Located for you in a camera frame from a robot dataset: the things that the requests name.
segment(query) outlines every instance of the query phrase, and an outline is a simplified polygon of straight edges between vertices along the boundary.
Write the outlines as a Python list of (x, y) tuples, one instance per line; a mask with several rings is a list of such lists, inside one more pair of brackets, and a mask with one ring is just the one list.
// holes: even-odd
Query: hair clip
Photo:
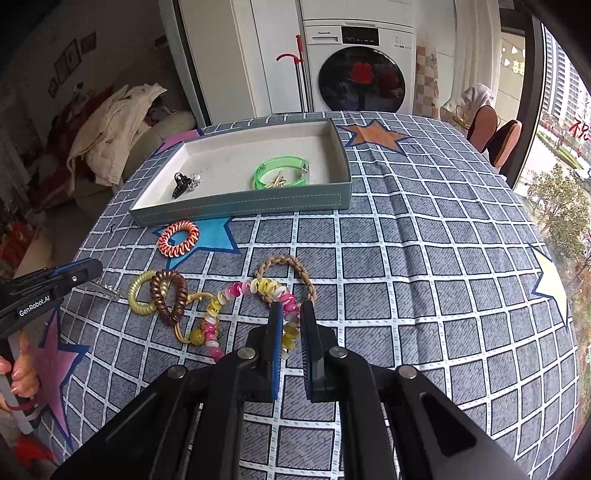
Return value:
[(173, 200), (179, 198), (185, 192), (192, 192), (201, 183), (201, 175), (193, 174), (192, 177), (187, 177), (179, 171), (174, 174), (174, 181), (177, 183), (173, 191)]

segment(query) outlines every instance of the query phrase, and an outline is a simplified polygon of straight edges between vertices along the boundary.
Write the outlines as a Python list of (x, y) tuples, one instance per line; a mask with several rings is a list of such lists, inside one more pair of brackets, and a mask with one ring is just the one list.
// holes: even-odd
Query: spiral hair tie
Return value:
[[(150, 315), (156, 311), (156, 305), (154, 305), (153, 301), (150, 303), (144, 303), (137, 300), (138, 292), (141, 286), (147, 281), (152, 280), (154, 275), (156, 275), (156, 270), (146, 270), (142, 274), (135, 277), (129, 286), (129, 291), (127, 292), (127, 302), (129, 303), (129, 308), (139, 315)], [(168, 293), (168, 283), (162, 283), (160, 292), (162, 294), (162, 298), (165, 299)]]
[[(162, 285), (167, 281), (174, 284), (176, 288), (172, 312), (164, 303), (164, 296), (162, 295)], [(174, 326), (180, 321), (189, 297), (187, 295), (187, 281), (180, 273), (174, 270), (156, 272), (156, 275), (150, 281), (150, 295), (152, 295), (156, 311), (164, 323)]]
[[(170, 238), (177, 232), (185, 230), (189, 236), (178, 245), (170, 245)], [(165, 257), (179, 257), (189, 252), (199, 240), (199, 228), (191, 220), (181, 220), (168, 225), (158, 238), (158, 250)]]

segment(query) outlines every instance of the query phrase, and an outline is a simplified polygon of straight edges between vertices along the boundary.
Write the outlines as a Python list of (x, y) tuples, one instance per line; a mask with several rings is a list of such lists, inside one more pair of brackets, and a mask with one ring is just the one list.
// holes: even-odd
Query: tablecloth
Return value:
[[(376, 365), (418, 366), (495, 439), (524, 471), (546, 478), (564, 458), (577, 407), (576, 340), (554, 298), (533, 293), (538, 256), (549, 256), (519, 197), (448, 124), (377, 112), (281, 115), (217, 125), (331, 117), (337, 125), (381, 125), (408, 135), (402, 153), (365, 143), (347, 147), (353, 177), (348, 210), (234, 218), (239, 253), (197, 251), (177, 269), (189, 290), (216, 292), (252, 277), (272, 254), (298, 256), (316, 285), (319, 323), (339, 343)], [(347, 144), (352, 133), (340, 132)], [(170, 155), (153, 156), (96, 222), (77, 258), (100, 259), (103, 282), (126, 292), (133, 277), (160, 270), (154, 228), (139, 228), (128, 208)], [(303, 298), (292, 269), (268, 276)], [(148, 300), (147, 286), (140, 300)], [(205, 303), (192, 305), (183, 330)], [(63, 388), (72, 445), (45, 414), (40, 436), (59, 458), (110, 420), (164, 369), (212, 363), (204, 348), (182, 346), (157, 316), (141, 317), (124, 299), (75, 290), (62, 307), (61, 341), (89, 351)], [(221, 348), (245, 343), (266, 322), (254, 296), (226, 304)], [(305, 400), (299, 346), (282, 366), (279, 398), (248, 404), (241, 452), (243, 479), (298, 480), (342, 474), (338, 407)]]

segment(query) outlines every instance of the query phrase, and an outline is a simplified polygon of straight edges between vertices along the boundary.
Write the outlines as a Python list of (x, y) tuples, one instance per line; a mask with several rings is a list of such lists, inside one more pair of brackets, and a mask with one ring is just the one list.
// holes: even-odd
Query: jewelry tray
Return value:
[[(351, 202), (347, 154), (354, 152), (345, 152), (330, 118), (207, 134), (171, 149), (129, 212), (139, 226), (155, 226), (187, 218), (347, 209)], [(283, 156), (309, 162), (307, 185), (254, 190), (256, 168)], [(290, 169), (284, 170), (282, 174), (288, 177)], [(201, 183), (173, 200), (178, 171), (201, 175)]]

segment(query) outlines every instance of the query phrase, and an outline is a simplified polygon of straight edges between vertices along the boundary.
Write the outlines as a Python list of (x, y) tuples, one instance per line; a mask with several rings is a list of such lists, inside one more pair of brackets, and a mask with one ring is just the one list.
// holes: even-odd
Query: red hook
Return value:
[(275, 61), (279, 61), (281, 59), (284, 59), (285, 57), (291, 57), (294, 60), (294, 65), (297, 65), (299, 62), (301, 62), (301, 60), (296, 55), (294, 55), (293, 53), (283, 53), (283, 54), (279, 55), (275, 59)]

